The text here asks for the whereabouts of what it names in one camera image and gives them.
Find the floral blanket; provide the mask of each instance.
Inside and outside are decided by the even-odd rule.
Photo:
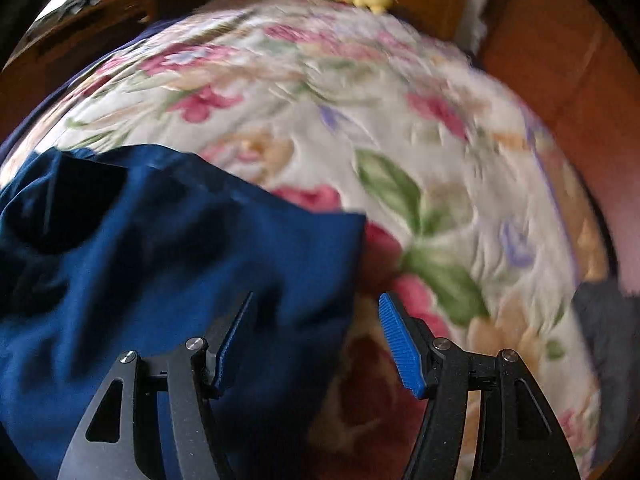
[[[542,124],[454,46],[325,0],[215,0],[76,80],[2,166],[55,145],[196,152],[309,210],[366,213],[354,321],[308,434],[312,477],[400,478],[424,403],[376,316],[393,289],[436,336],[516,349],[590,469],[598,386],[570,307],[606,261]],[[469,395],[459,480],[470,475]]]

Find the metal screw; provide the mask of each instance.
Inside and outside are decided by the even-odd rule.
[[[184,345],[189,350],[200,350],[204,346],[204,339],[201,337],[192,337],[191,339],[187,339]]]
[[[133,361],[136,358],[136,352],[134,350],[127,350],[120,354],[119,360],[122,364],[127,364]]]
[[[451,341],[446,337],[437,337],[433,340],[433,346],[438,350],[449,350],[449,348],[451,348]]]
[[[518,353],[515,350],[507,348],[502,351],[502,358],[507,362],[514,363],[518,360]]]

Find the wooden wall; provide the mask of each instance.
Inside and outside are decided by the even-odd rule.
[[[582,174],[640,290],[640,74],[613,31],[587,0],[509,0],[481,58]]]

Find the pink flower print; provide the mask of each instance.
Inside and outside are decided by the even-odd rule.
[[[242,102],[243,99],[241,95],[225,97],[216,94],[211,86],[205,86],[197,92],[183,97],[168,110],[181,110],[182,118],[188,123],[203,123],[209,119],[212,108],[231,108]]]
[[[350,41],[347,43],[332,43],[331,41],[321,41],[318,43],[305,43],[301,50],[308,56],[322,57],[345,57],[356,61],[380,60],[383,55],[375,48]]]
[[[93,83],[91,83],[87,88],[84,88],[80,92],[80,95],[82,97],[89,97],[95,91],[97,91],[100,88],[102,88],[108,81],[110,81],[111,77],[112,77],[111,75],[100,76],[97,80],[95,80]]]
[[[340,194],[327,184],[321,184],[313,189],[281,186],[271,192],[308,211],[322,212],[340,209]]]
[[[264,33],[275,40],[291,41],[292,43],[334,43],[332,33],[312,32],[290,25],[271,25],[264,29]]]
[[[569,408],[558,416],[558,422],[569,443],[571,451],[576,451],[582,447],[584,440],[584,424],[582,418],[580,416],[576,417],[574,410]]]
[[[104,72],[108,72],[112,68],[117,68],[121,64],[126,61],[123,57],[112,57],[106,63],[98,67],[98,70],[95,71],[96,74],[102,74]]]
[[[394,48],[398,50],[407,50],[409,52],[415,52],[415,49],[412,46],[403,43],[402,41],[396,40],[393,34],[384,30],[378,34],[378,41],[386,46],[387,48]]]
[[[406,100],[420,117],[440,121],[453,136],[466,142],[465,124],[445,99],[436,95],[422,96],[411,93],[406,96]]]
[[[155,75],[167,70],[179,72],[207,62],[224,60],[237,51],[230,46],[175,43],[160,54],[142,62],[140,69],[147,75]]]
[[[403,274],[393,281],[392,289],[402,301],[409,316],[423,320],[434,336],[451,338],[447,324],[431,309],[433,306],[431,289],[418,276]]]
[[[400,242],[378,224],[367,221],[360,257],[360,284],[364,291],[377,298],[389,290],[401,255]]]

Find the blue fabric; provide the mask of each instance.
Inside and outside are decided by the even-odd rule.
[[[302,478],[304,434],[351,318],[363,224],[162,146],[31,154],[0,193],[7,433],[39,477],[55,478],[119,352],[166,352],[254,290],[256,333],[212,408],[239,479]]]
[[[119,51],[119,50],[121,50],[123,48],[127,48],[128,46],[136,44],[137,42],[139,42],[141,40],[146,40],[146,38],[150,38],[151,36],[156,35],[158,32],[161,32],[162,30],[165,30],[167,27],[170,27],[174,23],[177,23],[177,22],[179,22],[180,20],[183,20],[183,19],[184,19],[184,17],[183,18],[177,18],[177,19],[174,19],[174,20],[160,20],[158,22],[155,22],[155,23],[149,25],[139,35],[137,35],[135,38],[133,38],[133,40],[129,41],[128,43],[125,43],[123,46],[120,46],[115,50],[112,50],[111,52],[108,52],[107,54],[102,56],[100,59],[98,59],[98,61],[95,61],[94,63],[92,63],[90,66],[97,65],[103,59],[111,56],[111,54],[114,54],[115,52],[117,52],[117,51]],[[50,106],[53,106],[56,103],[56,101],[58,99],[60,99],[66,93],[68,88],[71,86],[71,83],[73,83],[73,81],[76,80],[78,75],[81,74],[81,73],[84,73],[86,70],[87,70],[87,68],[85,68],[84,70],[80,71],[78,74],[75,74],[71,79],[69,79],[67,82],[65,82],[62,86],[60,86],[54,92],[49,94],[44,99],[44,101],[42,101],[38,106],[36,106],[33,109],[33,111],[29,115],[27,115],[22,120],[22,122],[20,124],[18,124],[15,127],[15,129],[9,134],[9,136],[5,140],[2,141],[2,144],[0,144],[0,164],[2,164],[4,162],[4,160],[8,157],[9,153],[11,153],[11,150],[13,149],[13,147],[29,131],[29,129],[33,126],[33,123],[45,111],[47,111],[47,109]]]

